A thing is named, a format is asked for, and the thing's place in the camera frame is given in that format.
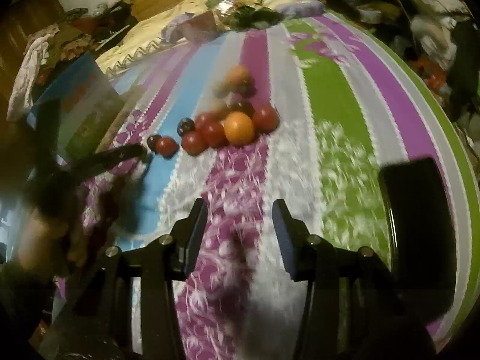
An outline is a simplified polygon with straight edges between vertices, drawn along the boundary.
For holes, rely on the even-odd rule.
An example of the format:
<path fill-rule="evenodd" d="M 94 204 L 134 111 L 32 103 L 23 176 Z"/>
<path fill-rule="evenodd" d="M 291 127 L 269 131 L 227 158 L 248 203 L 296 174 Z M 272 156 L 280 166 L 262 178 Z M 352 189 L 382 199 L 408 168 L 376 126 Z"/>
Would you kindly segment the person's left hand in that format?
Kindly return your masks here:
<path fill-rule="evenodd" d="M 16 258 L 27 272 L 41 277 L 61 275 L 67 263 L 85 264 L 87 241 L 81 217 L 63 221 L 34 209 L 21 232 Z"/>

